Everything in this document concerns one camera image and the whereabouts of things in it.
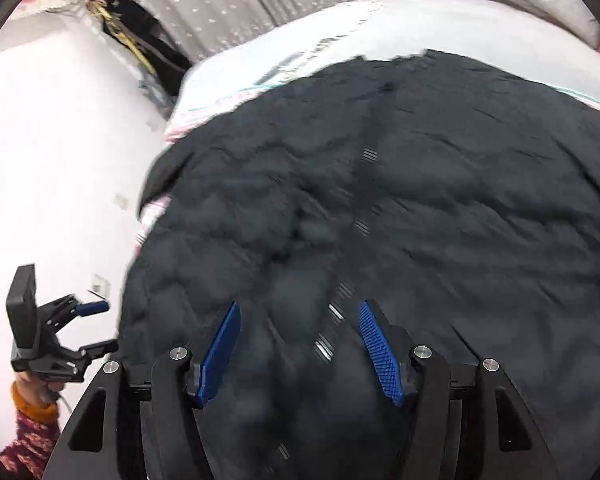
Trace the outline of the left forearm patterned sleeve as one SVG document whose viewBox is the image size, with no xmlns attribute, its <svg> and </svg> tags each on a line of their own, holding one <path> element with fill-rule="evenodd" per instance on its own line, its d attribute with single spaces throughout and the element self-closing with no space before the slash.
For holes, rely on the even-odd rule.
<svg viewBox="0 0 600 480">
<path fill-rule="evenodd" d="M 16 389 L 10 389 L 16 409 L 16 437 L 0 452 L 9 479 L 40 480 L 60 436 L 57 402 L 47 408 L 27 404 Z"/>
</svg>

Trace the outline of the person's left hand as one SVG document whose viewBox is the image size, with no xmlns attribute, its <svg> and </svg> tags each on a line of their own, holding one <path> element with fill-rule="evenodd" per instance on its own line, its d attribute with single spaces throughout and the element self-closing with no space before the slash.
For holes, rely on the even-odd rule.
<svg viewBox="0 0 600 480">
<path fill-rule="evenodd" d="M 16 373 L 15 384 L 23 400 L 36 408 L 47 408 L 55 403 L 59 393 L 65 389 L 62 382 L 46 382 L 29 372 Z"/>
</svg>

